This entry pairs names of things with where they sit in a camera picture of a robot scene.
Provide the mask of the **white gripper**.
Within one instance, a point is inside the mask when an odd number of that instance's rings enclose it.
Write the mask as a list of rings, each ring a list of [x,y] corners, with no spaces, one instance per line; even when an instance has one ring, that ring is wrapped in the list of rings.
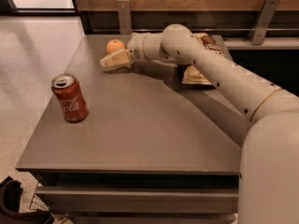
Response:
[[[101,59],[100,64],[107,68],[127,65],[132,61],[132,58],[134,60],[145,60],[143,42],[146,36],[146,34],[132,33],[132,37],[127,44],[129,51],[127,49],[117,49]]]

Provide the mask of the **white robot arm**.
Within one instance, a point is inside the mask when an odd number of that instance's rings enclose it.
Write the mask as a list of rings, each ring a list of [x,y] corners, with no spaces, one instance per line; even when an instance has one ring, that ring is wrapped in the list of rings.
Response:
[[[195,66],[252,123],[241,151],[238,224],[298,224],[299,97],[206,49],[181,24],[134,34],[100,64],[146,60]]]

